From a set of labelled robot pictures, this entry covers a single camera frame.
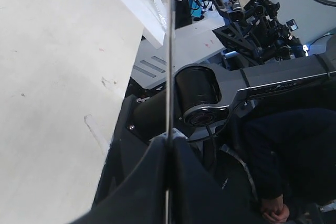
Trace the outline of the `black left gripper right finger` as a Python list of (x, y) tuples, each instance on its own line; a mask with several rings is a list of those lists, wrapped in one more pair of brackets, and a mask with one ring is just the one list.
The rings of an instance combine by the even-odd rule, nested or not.
[(182, 137), (171, 141), (173, 223), (264, 223), (262, 217), (222, 190)]

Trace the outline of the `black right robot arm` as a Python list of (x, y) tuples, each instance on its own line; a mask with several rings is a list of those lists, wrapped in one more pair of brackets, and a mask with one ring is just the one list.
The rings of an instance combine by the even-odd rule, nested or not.
[(334, 78), (335, 59), (326, 54), (233, 71), (216, 64), (188, 65), (174, 77), (174, 127), (206, 127), (227, 120), (247, 100)]

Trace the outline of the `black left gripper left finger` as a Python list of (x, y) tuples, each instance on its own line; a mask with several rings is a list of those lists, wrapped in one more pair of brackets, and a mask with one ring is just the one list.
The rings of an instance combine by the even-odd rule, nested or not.
[(165, 223), (166, 140), (156, 137), (123, 183), (74, 223)]

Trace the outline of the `person's hand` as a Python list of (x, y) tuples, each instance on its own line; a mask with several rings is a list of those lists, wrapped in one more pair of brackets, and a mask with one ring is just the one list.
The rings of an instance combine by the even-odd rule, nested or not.
[(287, 205), (284, 204), (283, 195), (274, 199), (262, 199), (260, 211), (269, 223), (284, 223), (290, 214)]

